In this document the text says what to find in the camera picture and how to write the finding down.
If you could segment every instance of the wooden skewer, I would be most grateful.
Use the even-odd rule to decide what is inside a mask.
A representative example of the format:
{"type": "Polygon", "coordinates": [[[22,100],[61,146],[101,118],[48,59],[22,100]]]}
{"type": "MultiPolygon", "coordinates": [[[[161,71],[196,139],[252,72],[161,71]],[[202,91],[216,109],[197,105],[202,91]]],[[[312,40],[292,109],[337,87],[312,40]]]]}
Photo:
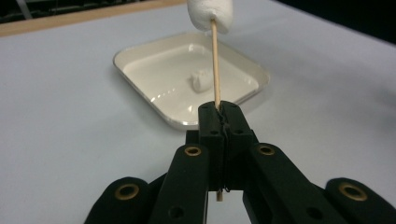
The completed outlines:
{"type": "Polygon", "coordinates": [[[220,110],[220,78],[218,59],[218,28],[215,20],[211,20],[212,25],[212,52],[213,52],[213,78],[215,84],[215,107],[220,110]]]}

